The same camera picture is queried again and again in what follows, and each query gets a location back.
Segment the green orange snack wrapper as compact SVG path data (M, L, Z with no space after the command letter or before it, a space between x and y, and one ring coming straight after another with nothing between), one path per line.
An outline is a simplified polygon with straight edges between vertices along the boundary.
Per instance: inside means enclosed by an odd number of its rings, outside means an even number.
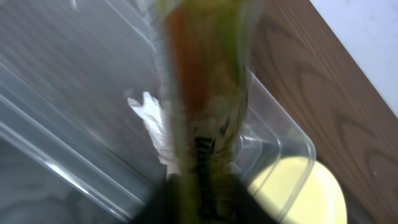
M164 100L178 162L177 223L230 223L234 144L248 106L243 65L249 1L159 1Z

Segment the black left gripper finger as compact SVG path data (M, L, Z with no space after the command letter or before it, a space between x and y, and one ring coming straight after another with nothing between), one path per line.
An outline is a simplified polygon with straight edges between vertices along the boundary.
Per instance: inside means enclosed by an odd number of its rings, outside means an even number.
M157 189L147 205L130 220L130 224L191 224L183 207L183 189L180 176L172 174Z

